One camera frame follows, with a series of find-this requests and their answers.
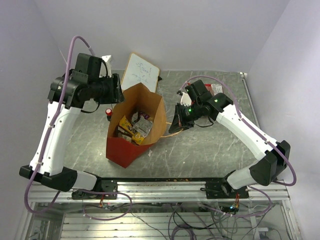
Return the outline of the red paper bag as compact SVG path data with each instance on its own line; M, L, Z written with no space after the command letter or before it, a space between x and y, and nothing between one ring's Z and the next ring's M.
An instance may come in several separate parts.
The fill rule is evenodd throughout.
M106 157L123 168L165 137L164 99L142 83L124 92L124 102L112 111L106 140Z

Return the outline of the yellow M&M packet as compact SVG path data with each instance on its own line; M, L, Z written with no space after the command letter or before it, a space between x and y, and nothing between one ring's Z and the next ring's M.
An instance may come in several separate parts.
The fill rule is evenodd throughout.
M137 144L141 145L144 141L144 137L141 133L139 133L137 130L133 128L133 125L130 123L130 121L127 119L127 117L124 115L121 120L119 121L118 126L126 131L130 136L131 139Z

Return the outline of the red cookie snack bag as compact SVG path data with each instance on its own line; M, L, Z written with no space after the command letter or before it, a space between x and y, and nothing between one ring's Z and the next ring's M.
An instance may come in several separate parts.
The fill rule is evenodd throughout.
M218 94L218 93L223 93L223 87L221 84L205 84L206 89L211 93L212 96Z

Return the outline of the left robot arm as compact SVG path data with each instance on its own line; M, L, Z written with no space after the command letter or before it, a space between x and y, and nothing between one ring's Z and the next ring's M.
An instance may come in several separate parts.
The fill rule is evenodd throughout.
M67 168L64 160L73 125L85 102L109 105L124 101L119 75L111 72L111 58L80 53L75 68L51 83L45 128L30 164L19 170L21 177L61 192L84 189L91 199L101 195L100 177Z

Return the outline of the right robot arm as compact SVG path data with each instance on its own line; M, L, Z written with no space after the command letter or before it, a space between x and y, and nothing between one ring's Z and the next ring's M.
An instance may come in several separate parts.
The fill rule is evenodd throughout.
M222 92L212 95L201 79L185 87L191 103L177 103L168 132L175 134L195 126L195 121L207 117L230 130L255 157L255 162L227 174L221 181L220 192L226 198L233 197L238 189L259 184L268 186L288 166L291 146L270 137L245 117L234 98Z

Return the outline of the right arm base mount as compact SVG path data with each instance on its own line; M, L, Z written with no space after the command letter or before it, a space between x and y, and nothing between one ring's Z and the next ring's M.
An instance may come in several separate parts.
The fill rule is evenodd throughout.
M200 188L200 191L205 193L207 199L249 198L249 193L245 186L239 189L233 189L226 181L221 179L207 181L204 187Z

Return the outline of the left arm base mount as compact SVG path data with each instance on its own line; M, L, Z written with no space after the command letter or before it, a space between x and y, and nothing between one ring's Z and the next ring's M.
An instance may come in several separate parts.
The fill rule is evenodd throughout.
M92 190L77 189L73 190L71 198L73 200L115 200L118 191L117 183L111 180L98 180Z

